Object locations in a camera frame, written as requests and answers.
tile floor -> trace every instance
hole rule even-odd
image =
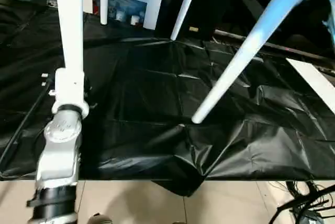
[[[25,204],[33,193],[34,181],[0,182],[0,223],[26,223],[31,209]],[[277,206],[290,199],[277,182],[205,182],[192,197],[183,198],[153,182],[80,181],[76,207],[79,224],[97,212],[115,224],[267,224]],[[294,222],[287,211],[276,223]],[[334,223],[335,219],[326,220]]]

cable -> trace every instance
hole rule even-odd
[[[32,141],[32,144],[31,144],[31,152],[32,152],[32,157],[34,159],[34,162],[37,164],[38,163],[38,157],[36,155],[36,150],[35,150],[35,147],[36,147],[36,143],[37,143],[37,140],[39,139],[39,137],[41,136],[41,134],[44,132],[44,129],[47,125],[44,125],[39,131],[38,133],[36,134],[35,138],[33,139]]]
[[[328,203],[328,202],[329,202],[329,200],[326,199],[325,201],[321,201],[321,202],[319,202],[319,203],[310,205],[310,206],[309,206],[309,209],[312,209],[312,208],[313,208],[313,211],[316,211],[316,210],[315,210],[316,207],[323,206],[325,203]]]
[[[287,188],[283,185],[283,184],[281,184],[280,182],[278,182],[278,181],[275,181],[276,183],[278,183],[279,185],[281,185],[282,186],[282,188],[280,188],[280,187],[277,187],[277,186],[275,186],[275,185],[273,185],[273,184],[271,184],[270,183],[270,181],[268,181],[268,184],[269,185],[271,185],[272,187],[274,187],[274,188],[277,188],[277,189],[279,189],[279,190],[281,190],[281,191],[283,191],[283,192],[288,192],[288,190],[287,190]]]
[[[0,156],[0,169],[2,168],[2,165],[4,163],[6,154],[9,152],[9,150],[12,147],[12,145],[14,144],[14,142],[17,139],[19,139],[19,137],[21,135],[21,132],[23,131],[24,127],[26,126],[28,120],[30,119],[30,117],[32,115],[35,114],[34,112],[37,110],[37,108],[39,107],[39,105],[42,103],[44,97],[47,95],[47,93],[48,93],[48,91],[50,89],[50,85],[51,85],[51,82],[47,82],[46,86],[41,91],[40,95],[38,96],[38,98],[36,99],[36,101],[33,103],[33,105],[31,106],[30,110],[27,112],[27,114],[25,115],[24,119],[22,120],[22,122],[20,123],[20,125],[18,126],[18,128],[16,129],[16,131],[14,132],[14,134],[12,135],[12,137],[10,138],[9,142],[7,143],[4,152]]]
[[[316,192],[311,192],[308,195],[301,195],[298,198],[295,198],[293,200],[290,200],[289,202],[281,205],[280,207],[277,208],[276,213],[273,215],[273,217],[271,218],[269,224],[273,224],[274,221],[276,220],[276,218],[279,216],[279,214],[286,209],[289,208],[294,208],[297,206],[301,206],[303,204],[305,204],[305,206],[301,209],[296,223],[299,224],[299,221],[303,215],[303,213],[305,212],[305,210],[308,209],[308,207],[310,207],[310,205],[317,200],[319,197],[323,196],[323,195],[327,195],[331,192],[335,191],[335,185],[329,186],[323,190],[320,191],[316,191]]]
[[[325,189],[325,187],[322,186],[322,185],[317,184],[316,186],[317,186],[317,188],[318,188],[318,187],[321,187],[322,189]],[[329,197],[330,197],[330,199],[331,199],[331,204],[330,204],[330,206],[332,207],[332,206],[334,205],[333,196],[331,195],[331,193],[329,193],[328,195],[329,195]]]
[[[307,187],[308,187],[308,190],[309,190],[309,194],[310,193],[314,193],[314,192],[317,192],[319,191],[319,188],[318,186],[313,182],[313,181],[307,181],[305,182]],[[304,194],[299,190],[298,188],[298,183],[296,181],[294,182],[286,182],[286,186],[288,188],[288,191],[290,192],[290,194],[294,197],[294,198],[297,198],[297,197],[300,197],[300,196],[303,196]],[[325,203],[326,203],[326,199],[324,196],[321,196],[320,198],[316,199],[316,203],[314,205],[317,205],[317,206],[323,206]]]
[[[213,39],[213,41],[214,41],[216,44],[221,44],[221,43],[219,43],[218,40],[215,39],[215,37],[212,37],[212,39]]]

wrinkled black plastic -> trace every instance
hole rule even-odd
[[[0,39],[2,152],[42,90],[41,73],[62,60],[57,11],[1,4]],[[203,180],[335,179],[335,115],[285,59],[259,54],[195,125],[191,116],[234,47],[157,39],[85,15],[84,48],[93,89],[82,179],[154,180],[181,195]],[[34,178],[53,100],[45,99],[13,146],[2,180]]]

black cable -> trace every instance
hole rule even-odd
[[[303,214],[305,213],[306,210],[308,210],[310,208],[310,205],[316,200],[317,198],[313,198],[312,200],[308,201],[306,203],[306,205],[301,209],[301,211],[299,212],[295,224],[300,224],[300,220],[303,217]]]
[[[315,203],[315,204],[313,204],[313,205],[310,205],[310,206],[309,206],[309,209],[323,206],[325,203],[328,203],[328,202],[329,202],[329,200],[326,199],[326,200],[324,200],[324,201]]]
[[[309,193],[314,193],[314,192],[319,191],[318,185],[316,185],[313,181],[307,181],[305,183],[308,187]],[[286,182],[286,186],[287,186],[288,191],[294,198],[297,198],[303,195],[298,188],[297,182]],[[328,200],[325,199],[324,196],[321,196],[320,198],[316,199],[316,201],[318,202],[317,206],[324,205],[325,203],[329,202]]]
[[[330,210],[330,209],[334,209],[334,208],[335,208],[334,206],[331,206],[331,207],[324,207],[324,208],[317,209],[316,211],[317,211],[317,212],[321,212],[321,211],[326,211],[326,210]]]
[[[316,191],[316,192],[313,192],[313,193],[310,193],[308,195],[301,195],[299,196],[298,198],[295,198],[293,200],[290,200],[289,202],[281,205],[280,207],[277,208],[277,211],[276,213],[273,215],[273,217],[271,218],[269,224],[273,224],[274,221],[276,220],[276,218],[279,216],[279,214],[286,210],[286,209],[289,209],[289,208],[294,208],[296,206],[299,206],[299,205],[302,205],[302,204],[305,204],[305,203],[309,203],[309,204],[306,204],[305,207],[308,207],[316,200],[318,199],[320,196],[323,196],[323,195],[326,195],[326,194],[329,194],[331,192],[334,192],[335,191],[335,185],[332,185],[332,186],[329,186],[323,190],[320,190],[320,191]]]
[[[302,197],[303,194],[300,192],[297,182],[296,181],[289,181],[286,182],[287,189],[289,193],[293,196],[294,199]],[[292,212],[294,213],[294,216],[296,216],[297,213],[301,211],[301,205],[297,205],[292,207]]]
[[[38,157],[36,155],[36,150],[35,150],[35,147],[36,147],[36,142],[37,140],[39,139],[39,137],[41,136],[41,134],[44,132],[44,129],[45,129],[46,125],[44,125],[39,131],[38,133],[36,134],[36,136],[34,137],[33,141],[32,141],[32,144],[31,144],[31,152],[32,152],[32,157],[34,159],[34,162],[37,164],[38,163]]]
[[[280,187],[278,187],[278,186],[275,186],[275,185],[271,184],[270,181],[268,181],[268,183],[269,183],[270,186],[272,186],[272,187],[274,187],[274,188],[277,188],[277,189],[279,189],[279,190],[281,190],[281,191],[283,191],[283,192],[288,192],[287,188],[286,188],[283,184],[281,184],[281,183],[279,183],[279,182],[277,182],[277,183],[280,184],[284,189],[282,189],[282,188],[280,188]]]
[[[46,83],[46,85],[44,86],[44,89],[41,91],[40,95],[38,96],[38,98],[36,99],[36,101],[33,103],[33,105],[31,106],[30,110],[27,112],[27,114],[23,118],[22,122],[20,123],[20,125],[18,126],[18,128],[16,129],[16,131],[14,132],[14,134],[12,135],[12,137],[10,138],[9,142],[7,143],[4,152],[0,156],[0,174],[2,173],[1,172],[1,168],[2,168],[2,164],[3,164],[4,160],[5,160],[6,154],[9,152],[9,150],[12,147],[13,143],[17,139],[19,139],[19,137],[20,137],[20,135],[21,135],[24,127],[26,126],[26,124],[28,122],[28,120],[34,114],[34,112],[39,107],[39,105],[42,103],[45,95],[48,94],[48,91],[50,89],[50,85],[51,85],[51,82],[47,82]]]
[[[322,187],[323,189],[325,189],[325,187],[324,186],[322,186],[322,185],[316,185],[317,187]],[[329,195],[329,197],[330,197],[330,199],[331,199],[331,204],[330,204],[330,206],[332,207],[333,205],[334,205],[334,200],[333,200],[333,196],[331,195],[331,194],[328,194]]]
[[[322,216],[322,219],[329,219],[329,218],[334,218],[335,215],[331,215],[331,216]]]

